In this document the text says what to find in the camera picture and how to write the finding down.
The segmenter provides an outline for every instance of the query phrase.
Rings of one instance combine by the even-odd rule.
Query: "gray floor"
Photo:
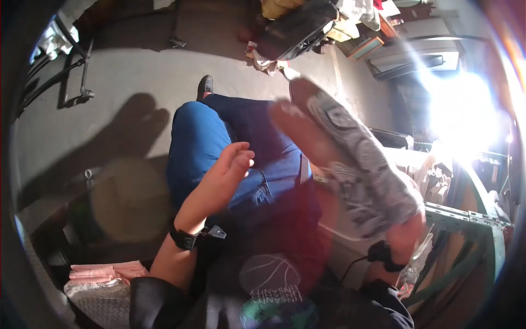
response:
[[[96,96],[76,104],[82,68],[48,89],[13,125],[12,182],[19,207],[59,190],[87,168],[116,158],[148,159],[162,175],[176,109],[196,98],[199,80],[211,74],[215,92],[253,99],[288,97],[280,73],[255,70],[236,39],[245,24],[239,6],[191,4],[184,7],[178,36],[188,44],[168,49],[169,15],[129,19],[97,36],[86,87]],[[376,81],[363,61],[353,62],[335,48],[341,86],[331,50],[292,60],[290,66],[330,94],[344,95],[351,110],[371,127],[394,129],[389,86]],[[66,56],[47,65],[41,81],[58,72]],[[67,101],[59,101],[60,94]]]

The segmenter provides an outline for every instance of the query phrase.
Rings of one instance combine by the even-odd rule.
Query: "knee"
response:
[[[210,107],[200,102],[187,102],[175,111],[173,124],[188,124],[197,122],[199,118],[210,115]]]

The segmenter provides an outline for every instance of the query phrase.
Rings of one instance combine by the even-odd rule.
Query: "leg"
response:
[[[266,192],[274,203],[273,212],[301,213],[308,217],[306,220],[317,222],[321,209],[313,180],[299,183],[301,151],[270,121],[268,107],[272,102],[212,94],[203,103],[232,128],[238,141],[250,143],[250,149],[256,153],[253,171],[259,171],[264,180]]]
[[[185,103],[176,111],[171,137],[166,175],[172,203],[179,209],[231,139],[217,112],[200,102]],[[268,202],[264,178],[258,171],[249,172],[229,207],[245,210],[254,202]]]

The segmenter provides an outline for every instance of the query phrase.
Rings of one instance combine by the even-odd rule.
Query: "pink fabric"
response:
[[[372,5],[374,7],[376,7],[376,9],[378,9],[379,11],[382,11],[383,10],[383,7],[382,7],[382,0],[373,0],[372,1]]]
[[[115,264],[71,265],[69,280],[77,284],[100,283],[121,279],[127,285],[134,277],[146,276],[148,271],[140,261]]]

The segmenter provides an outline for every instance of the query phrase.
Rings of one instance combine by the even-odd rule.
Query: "black shoe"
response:
[[[211,75],[205,75],[197,87],[197,101],[202,102],[205,92],[214,93],[214,79]]]

